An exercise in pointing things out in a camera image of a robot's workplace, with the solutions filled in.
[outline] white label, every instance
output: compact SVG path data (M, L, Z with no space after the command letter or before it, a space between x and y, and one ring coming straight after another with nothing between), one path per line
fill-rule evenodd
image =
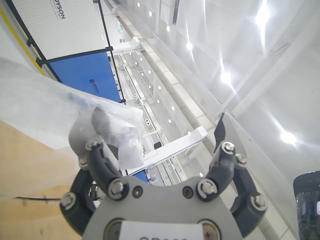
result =
M123 221L119 240L199 240L201 224L145 223Z

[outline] joyson logo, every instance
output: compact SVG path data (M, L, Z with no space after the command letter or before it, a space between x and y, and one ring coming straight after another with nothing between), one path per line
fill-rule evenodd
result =
M89 80L89 81L90 81L90 83L92 83L92 85L93 85L94 89L96 90L96 92L99 93L98 87L95 84L95 80Z
M63 7L60 0L50 0L51 6L54 9L54 14L57 16L57 19L66 19Z

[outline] blue panel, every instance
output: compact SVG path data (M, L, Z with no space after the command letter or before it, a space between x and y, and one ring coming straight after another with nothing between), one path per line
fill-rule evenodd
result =
M106 52L50 63L62 83L72 88L120 102Z
M137 174L134 174L134 176L137 177L138 179L142 180L143 182L149 183L144 170L138 172Z

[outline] plastic bag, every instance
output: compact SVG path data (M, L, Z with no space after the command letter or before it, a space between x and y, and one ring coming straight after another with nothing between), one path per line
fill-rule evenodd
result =
M142 110L73 89L6 59L0 63L1 120L24 132L36 129L41 136L50 137L41 142L59 149L68 145L76 119L99 107L108 117L112 134L105 142L118 148L120 169L143 165Z

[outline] light fixture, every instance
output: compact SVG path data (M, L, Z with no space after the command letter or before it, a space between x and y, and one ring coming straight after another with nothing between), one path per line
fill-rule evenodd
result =
M258 11L255 20L256 20L257 25L265 26L269 18L270 18L270 11L267 8L267 6L263 6Z
M283 142L285 142L287 144L294 144L297 141L296 137L292 133L289 133L289 132L283 132L280 135L280 138Z
M193 48L193 45L190 43L190 42L188 42L187 44L186 44L186 49L187 50L191 50Z
M231 81L231 75L228 72L222 72L220 79L223 83L229 84Z

